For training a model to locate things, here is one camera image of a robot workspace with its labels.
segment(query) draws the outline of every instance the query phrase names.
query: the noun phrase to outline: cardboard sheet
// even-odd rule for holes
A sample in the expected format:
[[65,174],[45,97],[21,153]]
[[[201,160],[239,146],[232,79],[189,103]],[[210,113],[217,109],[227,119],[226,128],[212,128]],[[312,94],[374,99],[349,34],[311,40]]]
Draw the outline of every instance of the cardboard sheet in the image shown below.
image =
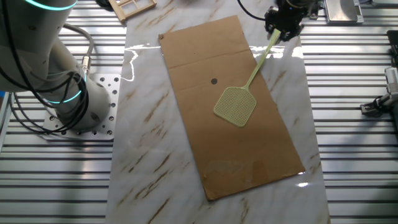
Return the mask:
[[208,200],[304,172],[260,72],[245,127],[213,112],[225,88],[243,86],[256,67],[237,16],[162,34],[159,42]]

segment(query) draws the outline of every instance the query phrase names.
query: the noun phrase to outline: robot end effector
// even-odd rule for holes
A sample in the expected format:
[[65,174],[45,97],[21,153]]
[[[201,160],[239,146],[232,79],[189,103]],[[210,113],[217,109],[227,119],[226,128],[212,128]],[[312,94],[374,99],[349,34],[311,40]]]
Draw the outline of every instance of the robot end effector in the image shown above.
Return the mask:
[[308,14],[317,15],[320,0],[276,0],[278,10],[270,7],[266,17],[266,31],[272,33],[274,29],[281,31],[282,41],[300,35],[304,25],[300,24]]

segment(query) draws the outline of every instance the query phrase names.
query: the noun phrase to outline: wooden object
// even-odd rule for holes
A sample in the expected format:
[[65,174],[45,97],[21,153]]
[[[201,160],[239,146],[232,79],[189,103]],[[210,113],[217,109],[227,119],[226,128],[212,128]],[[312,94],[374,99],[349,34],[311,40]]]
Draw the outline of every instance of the wooden object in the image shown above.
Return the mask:
[[[126,21],[126,19],[131,18],[141,12],[144,12],[148,9],[152,9],[153,7],[156,6],[156,1],[155,0],[150,0],[150,4],[144,7],[139,7],[136,0],[120,0],[120,2],[116,2],[116,0],[109,0],[109,2],[112,5],[113,10],[115,11],[116,15],[118,16],[119,20],[121,22]],[[137,7],[137,10],[130,12],[129,14],[126,14],[123,11],[123,6],[127,6],[128,4],[134,3]]]

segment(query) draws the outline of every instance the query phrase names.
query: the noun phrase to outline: marble surface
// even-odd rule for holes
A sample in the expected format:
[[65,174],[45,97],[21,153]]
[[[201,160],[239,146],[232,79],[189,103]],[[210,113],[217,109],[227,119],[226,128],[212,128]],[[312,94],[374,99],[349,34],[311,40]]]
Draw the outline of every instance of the marble surface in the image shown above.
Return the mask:
[[[245,5],[261,15],[272,2]],[[232,15],[258,61],[268,44],[264,24],[236,1],[168,0],[128,20],[106,223],[330,222],[299,38],[273,47],[261,72],[306,171],[214,202],[205,197],[158,35]]]

